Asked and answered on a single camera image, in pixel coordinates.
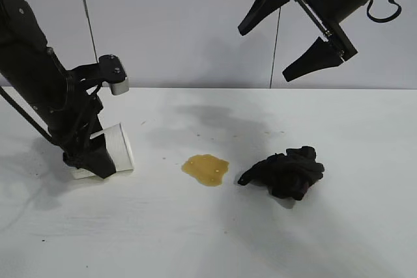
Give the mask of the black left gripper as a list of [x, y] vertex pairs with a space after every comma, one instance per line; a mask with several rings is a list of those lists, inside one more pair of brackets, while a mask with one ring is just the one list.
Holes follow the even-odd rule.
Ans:
[[47, 137], [63, 150], [74, 179], [116, 173], [98, 118], [103, 105], [97, 93], [104, 82], [104, 58], [66, 70], [51, 48], [1, 48], [1, 74], [48, 127]]

